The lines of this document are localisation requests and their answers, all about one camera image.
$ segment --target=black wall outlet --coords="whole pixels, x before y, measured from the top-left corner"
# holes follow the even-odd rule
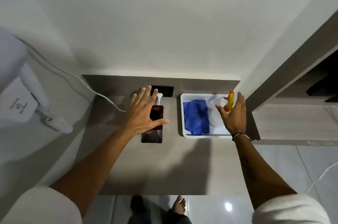
[[[155,89],[158,89],[159,93],[163,93],[163,97],[172,97],[174,93],[174,86],[161,86],[161,85],[152,85],[151,94]]]

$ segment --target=smartphone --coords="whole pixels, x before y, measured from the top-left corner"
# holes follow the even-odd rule
[[[163,106],[154,105],[150,111],[150,119],[155,121],[163,118]],[[162,143],[163,125],[156,126],[141,135],[142,143]]]

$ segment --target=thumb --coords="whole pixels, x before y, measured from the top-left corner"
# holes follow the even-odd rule
[[[224,108],[221,106],[221,104],[217,103],[215,106],[216,106],[218,112],[221,114],[222,117],[226,118],[228,116],[227,112],[224,110]]]
[[[169,124],[169,122],[170,122],[169,119],[163,119],[163,118],[155,120],[155,121],[151,121],[150,122],[151,128],[149,128],[149,130],[159,125]]]

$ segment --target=tattoo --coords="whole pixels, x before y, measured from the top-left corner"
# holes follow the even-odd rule
[[[256,173],[252,170],[251,166],[249,165],[248,158],[245,156],[240,158],[240,161],[242,163],[242,166],[246,170],[246,174],[249,178],[249,180],[256,180]]]

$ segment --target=plastic tray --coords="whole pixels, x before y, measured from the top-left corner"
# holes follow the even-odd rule
[[[224,139],[232,139],[228,130],[222,127],[214,127],[210,125],[210,133],[209,134],[201,134],[201,135],[192,135],[191,132],[187,131],[184,127],[184,110],[183,110],[183,102],[192,101],[192,100],[206,100],[206,105],[210,112],[211,109],[216,109],[215,104],[220,103],[221,105],[225,105],[227,101],[223,97],[227,97],[228,94],[201,94],[201,93],[183,93],[181,94],[181,114],[182,114],[182,132],[183,136],[186,138],[224,138]]]

